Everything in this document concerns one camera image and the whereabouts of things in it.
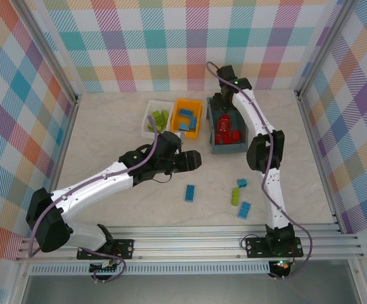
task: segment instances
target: orange bin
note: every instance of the orange bin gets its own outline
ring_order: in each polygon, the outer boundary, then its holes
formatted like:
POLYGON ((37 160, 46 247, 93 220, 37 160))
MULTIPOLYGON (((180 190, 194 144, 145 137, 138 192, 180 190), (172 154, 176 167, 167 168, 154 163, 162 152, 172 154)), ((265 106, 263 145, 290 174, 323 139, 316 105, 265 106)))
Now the orange bin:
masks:
POLYGON ((180 116, 181 109, 193 111, 193 116, 197 118, 196 130, 183 131, 188 138, 197 138, 198 131, 200 130, 200 121, 202 119, 203 103, 200 100, 192 99, 178 99, 175 104, 175 110, 171 120, 171 132, 179 132, 179 126, 181 122, 189 125, 189 117, 180 116))

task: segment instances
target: gray bin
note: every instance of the gray bin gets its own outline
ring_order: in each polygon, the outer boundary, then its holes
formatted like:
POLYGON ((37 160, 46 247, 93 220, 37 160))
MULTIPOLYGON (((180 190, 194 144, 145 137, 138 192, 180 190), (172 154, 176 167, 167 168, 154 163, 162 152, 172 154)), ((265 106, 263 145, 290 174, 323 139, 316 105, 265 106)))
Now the gray bin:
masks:
POLYGON ((207 98, 207 120, 209 121, 211 136, 211 154, 227 154, 227 153, 242 153, 248 150, 248 127, 244 122, 238 110, 216 110, 212 107, 212 97, 207 98), (218 119, 223 115, 228 114, 231 117, 231 130, 240 131, 240 142, 236 144, 216 144, 214 141, 215 129, 217 128, 218 119))

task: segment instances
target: white floor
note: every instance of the white floor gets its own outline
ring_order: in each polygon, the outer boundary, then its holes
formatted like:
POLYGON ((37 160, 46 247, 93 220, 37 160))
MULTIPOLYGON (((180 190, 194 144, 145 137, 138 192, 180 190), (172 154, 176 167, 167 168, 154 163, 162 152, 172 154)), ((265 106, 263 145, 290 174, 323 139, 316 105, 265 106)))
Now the white floor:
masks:
MULTIPOLYGON (((175 101, 200 99, 202 126, 198 139, 186 139, 183 149, 202 155, 202 166, 193 172, 174 174, 167 184, 144 182, 105 198, 84 210, 78 219, 107 226, 149 225, 245 225, 265 224, 266 207, 255 172, 245 153, 210 154, 210 130, 205 119, 206 97, 214 92, 134 92, 84 94, 68 147, 58 187, 75 184, 103 170, 125 152, 151 140, 141 137, 141 121, 149 99, 175 101), (245 178, 241 201, 252 204, 247 220, 231 206, 236 180, 245 178), (184 201, 187 184, 196 185, 193 203, 184 201)), ((256 91, 267 119, 285 133, 281 186, 288 214, 300 223, 332 223, 316 164, 293 92, 256 91)))

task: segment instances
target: red lego brick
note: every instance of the red lego brick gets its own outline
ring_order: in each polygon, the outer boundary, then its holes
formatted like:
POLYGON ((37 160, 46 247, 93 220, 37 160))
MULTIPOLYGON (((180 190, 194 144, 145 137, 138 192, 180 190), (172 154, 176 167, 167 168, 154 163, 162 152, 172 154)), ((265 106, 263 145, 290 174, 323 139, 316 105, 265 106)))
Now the red lego brick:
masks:
POLYGON ((214 136, 214 142, 215 142, 215 144, 220 144, 221 143, 221 136, 220 135, 215 135, 214 136))
POLYGON ((231 129, 230 118, 228 114, 224 114, 220 117, 217 122, 217 134, 223 135, 224 133, 229 133, 231 129))
POLYGON ((229 134, 228 133, 223 133, 221 135, 222 137, 222 143, 223 144, 231 144, 231 138, 229 138, 229 134))
POLYGON ((239 130, 234 130, 231 132, 231 139, 233 140, 233 143, 237 143, 241 140, 241 135, 239 130))

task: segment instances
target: white bin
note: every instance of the white bin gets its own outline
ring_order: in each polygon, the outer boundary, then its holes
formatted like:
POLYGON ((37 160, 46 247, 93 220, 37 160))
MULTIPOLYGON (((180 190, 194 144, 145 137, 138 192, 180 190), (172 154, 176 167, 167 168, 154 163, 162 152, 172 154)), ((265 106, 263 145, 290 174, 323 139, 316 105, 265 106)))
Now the white bin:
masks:
POLYGON ((174 106, 175 104, 171 103, 170 101, 149 100, 148 106, 146 107, 143 123, 141 125, 142 136, 145 138, 153 138, 153 132, 148 129, 148 124, 150 123, 150 121, 148 120, 148 116, 152 116, 152 113, 155 111, 159 111, 159 113, 161 113, 162 110, 168 111, 168 122, 165 130, 170 131, 174 106))

